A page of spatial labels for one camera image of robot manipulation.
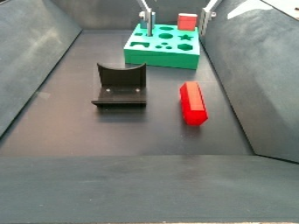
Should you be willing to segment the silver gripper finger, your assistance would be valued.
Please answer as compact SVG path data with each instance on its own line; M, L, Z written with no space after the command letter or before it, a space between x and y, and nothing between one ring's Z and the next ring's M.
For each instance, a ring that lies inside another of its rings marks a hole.
M146 0L136 0L142 8L139 17L144 20L147 26L147 36L152 36L152 9L148 7Z
M215 13L215 10L221 4L222 0L210 0L206 7L202 8L201 12L201 35L206 35L209 22L213 18L213 15Z

